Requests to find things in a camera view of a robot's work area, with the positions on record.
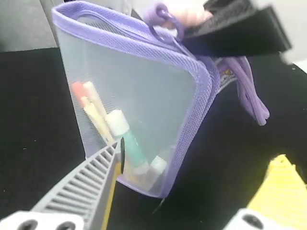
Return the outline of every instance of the gray wall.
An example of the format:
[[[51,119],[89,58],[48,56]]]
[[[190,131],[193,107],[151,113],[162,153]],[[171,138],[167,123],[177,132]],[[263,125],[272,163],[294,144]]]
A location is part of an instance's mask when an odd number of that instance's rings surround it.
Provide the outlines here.
[[[0,0],[0,51],[56,47],[39,0]]]

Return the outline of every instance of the transparent mesh pouch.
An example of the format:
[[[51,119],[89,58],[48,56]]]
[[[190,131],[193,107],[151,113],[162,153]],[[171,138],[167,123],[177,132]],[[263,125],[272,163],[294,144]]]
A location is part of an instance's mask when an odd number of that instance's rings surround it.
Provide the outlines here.
[[[217,71],[156,44],[142,22],[88,2],[60,5],[53,18],[86,157],[123,137],[118,180],[166,197],[216,94]]]

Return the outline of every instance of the purple lanyard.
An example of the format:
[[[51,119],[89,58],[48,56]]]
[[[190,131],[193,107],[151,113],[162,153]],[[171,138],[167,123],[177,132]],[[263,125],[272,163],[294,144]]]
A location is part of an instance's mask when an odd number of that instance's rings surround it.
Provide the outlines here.
[[[177,29],[177,37],[163,38],[153,28],[155,25],[163,25],[167,21],[174,24]],[[149,26],[153,36],[166,44],[173,44],[183,53],[194,57],[185,47],[180,44],[184,36],[184,26],[171,15],[167,7],[162,3],[157,3],[144,16],[144,22]],[[222,61],[228,66],[227,69],[236,75],[238,98],[246,111],[257,121],[260,126],[266,124],[266,119],[270,113],[267,107],[259,99],[256,93],[252,71],[246,57],[225,57]]]

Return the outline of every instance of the teal marker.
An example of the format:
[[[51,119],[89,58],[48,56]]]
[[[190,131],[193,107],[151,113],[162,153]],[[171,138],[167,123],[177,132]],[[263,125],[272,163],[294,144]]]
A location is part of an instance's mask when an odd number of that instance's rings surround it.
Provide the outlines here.
[[[134,174],[142,175],[147,173],[149,170],[148,161],[142,153],[137,139],[130,131],[130,126],[123,112],[119,109],[113,110],[106,115],[105,119],[115,138],[124,138],[125,153],[132,165]]]

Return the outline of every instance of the purple strap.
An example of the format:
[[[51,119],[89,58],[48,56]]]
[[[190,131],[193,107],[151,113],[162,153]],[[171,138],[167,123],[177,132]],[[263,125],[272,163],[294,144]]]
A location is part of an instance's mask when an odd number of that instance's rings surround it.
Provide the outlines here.
[[[252,71],[246,57],[226,57],[224,62],[237,77],[238,98],[246,111],[260,126],[266,124],[270,113],[256,93]]]

